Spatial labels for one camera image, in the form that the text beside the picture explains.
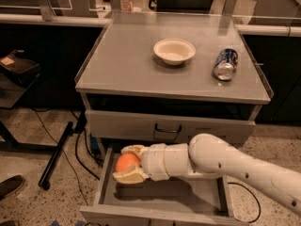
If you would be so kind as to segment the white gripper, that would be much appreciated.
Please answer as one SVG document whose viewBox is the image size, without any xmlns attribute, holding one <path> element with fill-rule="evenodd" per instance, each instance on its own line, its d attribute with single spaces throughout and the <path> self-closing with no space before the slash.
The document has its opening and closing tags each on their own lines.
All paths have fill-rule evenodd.
<svg viewBox="0 0 301 226">
<path fill-rule="evenodd" d="M 135 144 L 124 147 L 121 153 L 134 154 L 141 159 L 141 167 L 134 164 L 125 171 L 114 172 L 113 177 L 120 184 L 139 184 L 148 178 L 153 181 L 164 181 L 173 177 L 185 179 L 216 179 L 220 177 L 216 172 L 205 172 L 198 168 L 190 158 L 189 148 L 185 143 L 153 144 L 148 148 Z"/>
</svg>

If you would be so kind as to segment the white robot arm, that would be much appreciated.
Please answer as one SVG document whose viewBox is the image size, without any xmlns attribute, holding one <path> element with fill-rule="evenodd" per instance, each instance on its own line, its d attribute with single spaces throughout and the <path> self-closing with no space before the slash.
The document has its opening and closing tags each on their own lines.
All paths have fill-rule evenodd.
<svg viewBox="0 0 301 226">
<path fill-rule="evenodd" d="M 136 158 L 125 168 L 116 167 L 113 177 L 121 184 L 227 175 L 254 187 L 297 215 L 301 214 L 301 173 L 242 153 L 219 137 L 198 134 L 188 144 L 131 145 L 123 148 L 121 154 Z"/>
</svg>

